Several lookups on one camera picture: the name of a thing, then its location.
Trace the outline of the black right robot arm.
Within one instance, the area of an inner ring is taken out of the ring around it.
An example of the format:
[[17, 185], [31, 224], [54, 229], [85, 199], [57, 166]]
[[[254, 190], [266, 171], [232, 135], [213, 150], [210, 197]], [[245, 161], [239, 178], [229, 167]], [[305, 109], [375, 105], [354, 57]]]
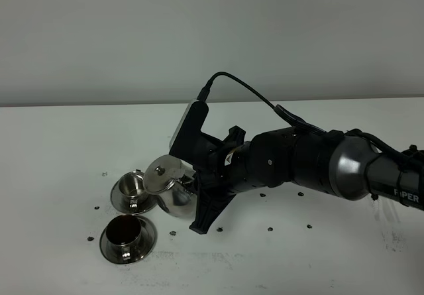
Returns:
[[317, 135], [290, 127], [250, 141], [231, 129], [221, 143], [196, 150], [193, 167], [197, 205], [190, 229], [198, 234], [237, 194], [286, 182], [350, 201], [384, 197], [423, 209], [423, 152], [397, 151], [358, 129]]

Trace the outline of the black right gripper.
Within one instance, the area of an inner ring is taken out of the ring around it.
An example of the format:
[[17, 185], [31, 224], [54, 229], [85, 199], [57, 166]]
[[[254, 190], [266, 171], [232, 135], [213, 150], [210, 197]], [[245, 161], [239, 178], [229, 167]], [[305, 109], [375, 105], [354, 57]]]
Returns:
[[245, 130], [231, 127], [219, 139], [201, 139], [193, 154], [197, 203], [190, 229], [200, 235], [231, 203], [235, 195], [248, 191], [248, 143]]

